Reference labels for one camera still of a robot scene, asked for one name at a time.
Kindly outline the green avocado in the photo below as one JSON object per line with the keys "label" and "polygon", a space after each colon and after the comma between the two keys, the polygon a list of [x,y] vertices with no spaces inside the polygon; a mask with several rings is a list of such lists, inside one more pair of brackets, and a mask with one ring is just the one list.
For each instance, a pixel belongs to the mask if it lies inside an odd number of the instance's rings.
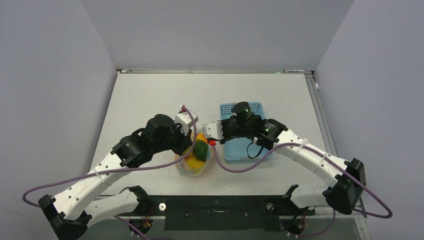
{"label": "green avocado", "polygon": [[193,148],[193,153],[194,156],[203,162],[206,162],[207,157],[208,157],[208,144],[201,141],[201,140],[197,140],[195,142],[194,148]]}

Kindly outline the orange yellow mango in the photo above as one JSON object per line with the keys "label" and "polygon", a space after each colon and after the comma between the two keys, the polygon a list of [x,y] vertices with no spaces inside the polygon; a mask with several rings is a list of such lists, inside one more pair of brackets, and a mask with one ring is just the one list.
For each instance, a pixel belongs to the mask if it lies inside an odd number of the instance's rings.
{"label": "orange yellow mango", "polygon": [[208,143],[208,140],[204,137],[204,134],[202,132],[200,132],[200,133],[198,133],[196,135],[196,140],[197,141],[202,141],[202,142],[204,142],[206,144]]}

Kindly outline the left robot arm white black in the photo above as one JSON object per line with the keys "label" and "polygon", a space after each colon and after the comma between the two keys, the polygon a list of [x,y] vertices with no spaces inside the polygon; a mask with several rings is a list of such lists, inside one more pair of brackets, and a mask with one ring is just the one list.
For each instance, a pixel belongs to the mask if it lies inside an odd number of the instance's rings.
{"label": "left robot arm white black", "polygon": [[144,128],[123,137],[88,174],[68,189],[45,195],[38,204],[60,240],[77,240],[89,227],[123,213],[143,215],[151,208],[151,200],[139,185],[121,193],[97,199],[116,181],[152,160],[154,154],[171,150],[182,156],[192,145],[191,134],[197,115],[183,110],[174,118],[157,114]]}

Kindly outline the blue plastic basket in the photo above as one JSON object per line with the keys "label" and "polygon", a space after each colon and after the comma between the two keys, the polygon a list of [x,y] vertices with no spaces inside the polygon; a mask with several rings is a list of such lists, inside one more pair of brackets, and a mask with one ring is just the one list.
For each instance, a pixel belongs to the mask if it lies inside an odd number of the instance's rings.
{"label": "blue plastic basket", "polygon": [[[230,118],[232,114],[232,108],[236,103],[222,103],[219,106],[220,118],[222,120]],[[249,102],[251,111],[265,118],[264,109],[262,103],[259,101]],[[224,146],[224,158],[227,164],[241,164],[241,163],[252,163],[260,160],[267,152],[265,148],[261,151],[261,147],[253,144],[248,138],[235,138],[227,141]]]}

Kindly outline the clear zip top bag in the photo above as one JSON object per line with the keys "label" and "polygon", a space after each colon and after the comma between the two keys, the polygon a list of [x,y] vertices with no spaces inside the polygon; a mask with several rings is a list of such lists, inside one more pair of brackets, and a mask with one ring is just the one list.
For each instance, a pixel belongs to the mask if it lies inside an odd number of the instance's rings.
{"label": "clear zip top bag", "polygon": [[198,130],[194,147],[183,160],[175,164],[179,174],[186,177],[200,176],[214,158],[212,147],[203,136],[203,131]]}

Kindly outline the yellow lemon top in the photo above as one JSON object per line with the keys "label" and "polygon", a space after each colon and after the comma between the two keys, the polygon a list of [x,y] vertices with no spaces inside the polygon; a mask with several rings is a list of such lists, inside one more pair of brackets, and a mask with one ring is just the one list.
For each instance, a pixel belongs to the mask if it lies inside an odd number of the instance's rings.
{"label": "yellow lemon top", "polygon": [[189,156],[186,158],[186,164],[188,167],[193,171],[198,171],[199,169],[203,168],[205,165],[205,162],[202,160],[198,160],[194,155]]}

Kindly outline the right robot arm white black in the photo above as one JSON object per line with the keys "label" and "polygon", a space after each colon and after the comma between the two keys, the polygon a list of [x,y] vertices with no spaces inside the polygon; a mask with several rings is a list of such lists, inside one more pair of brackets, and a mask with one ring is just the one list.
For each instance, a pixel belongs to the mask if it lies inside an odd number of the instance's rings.
{"label": "right robot arm white black", "polygon": [[253,113],[246,101],[235,104],[231,113],[219,121],[221,144],[247,138],[263,149],[293,160],[323,181],[312,186],[293,185],[282,201],[287,213],[315,206],[329,206],[345,215],[354,211],[366,185],[365,167],[360,160],[348,161],[319,149],[281,122]]}

